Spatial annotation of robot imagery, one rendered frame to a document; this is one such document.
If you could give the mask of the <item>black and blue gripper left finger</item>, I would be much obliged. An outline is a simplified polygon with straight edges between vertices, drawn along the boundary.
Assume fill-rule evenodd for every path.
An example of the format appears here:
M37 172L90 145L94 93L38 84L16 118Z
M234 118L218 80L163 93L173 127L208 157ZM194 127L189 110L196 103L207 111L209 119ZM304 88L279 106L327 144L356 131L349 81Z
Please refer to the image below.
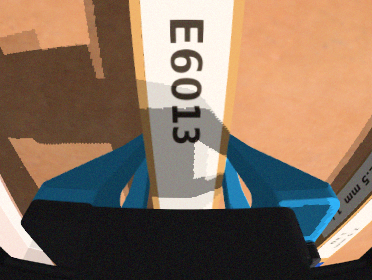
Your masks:
M121 193L133 175L131 188L121 207ZM149 189L145 145L141 134L120 148L43 182L33 200L147 209Z

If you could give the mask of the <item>tan box with white label and blue bands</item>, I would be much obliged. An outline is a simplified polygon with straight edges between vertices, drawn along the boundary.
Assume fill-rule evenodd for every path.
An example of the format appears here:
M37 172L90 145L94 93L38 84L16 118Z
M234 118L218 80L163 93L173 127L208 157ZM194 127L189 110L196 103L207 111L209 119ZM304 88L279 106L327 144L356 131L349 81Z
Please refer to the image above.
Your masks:
M321 261L342 249L372 222L372 148L337 191L340 207L315 244Z

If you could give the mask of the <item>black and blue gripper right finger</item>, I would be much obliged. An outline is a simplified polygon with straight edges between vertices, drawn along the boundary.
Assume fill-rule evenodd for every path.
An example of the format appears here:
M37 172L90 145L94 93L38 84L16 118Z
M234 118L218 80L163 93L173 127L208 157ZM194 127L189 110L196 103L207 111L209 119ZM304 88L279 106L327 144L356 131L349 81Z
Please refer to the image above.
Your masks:
M238 175L251 193L251 207ZM340 207L329 183L254 149L231 134L222 188L225 209L292 209L306 242L315 243Z

